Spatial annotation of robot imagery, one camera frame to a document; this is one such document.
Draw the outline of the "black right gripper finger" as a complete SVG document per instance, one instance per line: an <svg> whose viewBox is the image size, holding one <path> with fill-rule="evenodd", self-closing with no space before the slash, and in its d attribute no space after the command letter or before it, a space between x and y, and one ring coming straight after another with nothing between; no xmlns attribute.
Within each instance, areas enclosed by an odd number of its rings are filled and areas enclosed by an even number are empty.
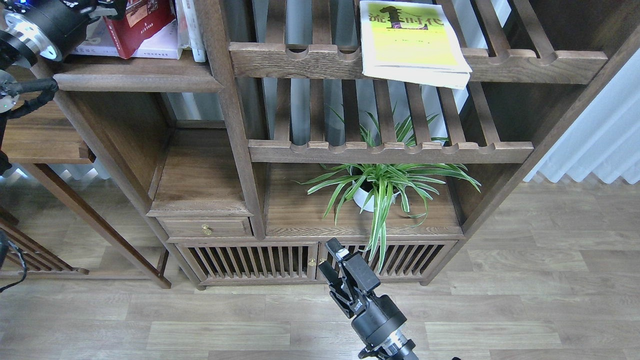
<svg viewBox="0 0 640 360"><path fill-rule="evenodd" d="M350 253L336 238L330 239L326 243L326 248L338 262L342 276L346 276L354 287L359 289L360 296L374 297L374 289L380 285L380 280L363 257Z"/></svg>
<svg viewBox="0 0 640 360"><path fill-rule="evenodd" d="M348 319L363 312L359 289L352 284L352 281L349 281L346 275L338 276L338 272L326 260L318 264L318 269L322 271L329 285L330 297Z"/></svg>

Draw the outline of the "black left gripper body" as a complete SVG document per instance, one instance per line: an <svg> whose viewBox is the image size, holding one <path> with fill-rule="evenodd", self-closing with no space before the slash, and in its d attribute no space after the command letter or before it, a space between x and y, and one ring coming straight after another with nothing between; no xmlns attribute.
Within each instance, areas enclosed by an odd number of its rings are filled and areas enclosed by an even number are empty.
<svg viewBox="0 0 640 360"><path fill-rule="evenodd" d="M101 17L121 20L126 7L126 0L21 0L20 14L58 48L75 48L90 24Z"/></svg>

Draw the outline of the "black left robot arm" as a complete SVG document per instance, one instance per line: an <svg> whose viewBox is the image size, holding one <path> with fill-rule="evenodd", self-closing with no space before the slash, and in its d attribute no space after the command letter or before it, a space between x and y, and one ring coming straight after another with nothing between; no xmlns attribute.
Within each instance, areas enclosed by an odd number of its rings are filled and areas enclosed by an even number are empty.
<svg viewBox="0 0 640 360"><path fill-rule="evenodd" d="M122 237L89 203L51 168L51 164L92 164L96 157L64 116L39 116L51 108L58 83L52 75L39 79L31 70L41 57L62 60L80 44L96 17L121 15L105 1L88 1L71 9L62 1L4 0L7 11L1 32L1 153L4 173L18 163L55 198L79 216L135 269L139 277L160 276L155 266Z"/></svg>

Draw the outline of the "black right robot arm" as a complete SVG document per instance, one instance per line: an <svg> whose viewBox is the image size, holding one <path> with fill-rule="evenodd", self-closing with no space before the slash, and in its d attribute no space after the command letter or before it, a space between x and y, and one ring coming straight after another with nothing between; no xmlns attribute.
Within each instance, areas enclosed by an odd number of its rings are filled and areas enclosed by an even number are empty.
<svg viewBox="0 0 640 360"><path fill-rule="evenodd" d="M331 298L352 319L352 328L365 344L359 359L416 360L414 342L402 333L406 316L388 295L375 294L381 282L363 257L350 253L336 238L326 248L337 260L342 276L327 261L320 262L318 269L329 284Z"/></svg>

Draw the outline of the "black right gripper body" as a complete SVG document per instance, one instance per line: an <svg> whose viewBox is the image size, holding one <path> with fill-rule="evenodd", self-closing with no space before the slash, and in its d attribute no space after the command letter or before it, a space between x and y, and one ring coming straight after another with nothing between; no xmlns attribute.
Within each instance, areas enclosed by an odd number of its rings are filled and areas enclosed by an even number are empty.
<svg viewBox="0 0 640 360"><path fill-rule="evenodd" d="M365 305L366 309L354 317L351 326L367 346L380 346L407 321L388 295L368 298Z"/></svg>

